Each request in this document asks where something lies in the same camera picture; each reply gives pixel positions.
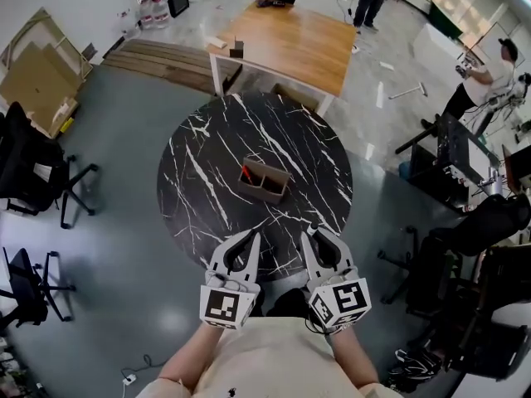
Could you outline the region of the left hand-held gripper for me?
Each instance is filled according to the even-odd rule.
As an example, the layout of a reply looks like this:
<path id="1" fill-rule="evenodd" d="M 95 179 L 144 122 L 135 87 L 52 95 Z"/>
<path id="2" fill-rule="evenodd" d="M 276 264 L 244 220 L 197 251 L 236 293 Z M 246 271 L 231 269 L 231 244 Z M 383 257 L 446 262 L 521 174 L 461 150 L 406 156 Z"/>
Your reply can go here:
<path id="1" fill-rule="evenodd" d="M 203 322 L 224 329 L 243 326 L 261 292 L 256 282 L 260 254 L 261 234 L 253 230 L 230 236 L 213 251 L 200 293 Z"/>

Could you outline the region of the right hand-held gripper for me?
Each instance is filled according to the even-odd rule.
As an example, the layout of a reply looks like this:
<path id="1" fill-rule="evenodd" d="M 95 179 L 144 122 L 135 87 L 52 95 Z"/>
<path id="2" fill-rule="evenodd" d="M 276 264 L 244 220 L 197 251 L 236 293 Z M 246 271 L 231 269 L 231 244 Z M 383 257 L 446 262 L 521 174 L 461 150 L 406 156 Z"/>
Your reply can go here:
<path id="1" fill-rule="evenodd" d="M 370 311 L 371 299 L 367 280 L 353 267 L 349 247 L 326 229 L 318 229 L 314 238 L 301 232 L 299 245 L 309 280 L 321 278 L 320 266 L 342 272 L 317 286 L 310 295 L 309 329 L 319 334 L 335 334 L 351 327 Z"/>

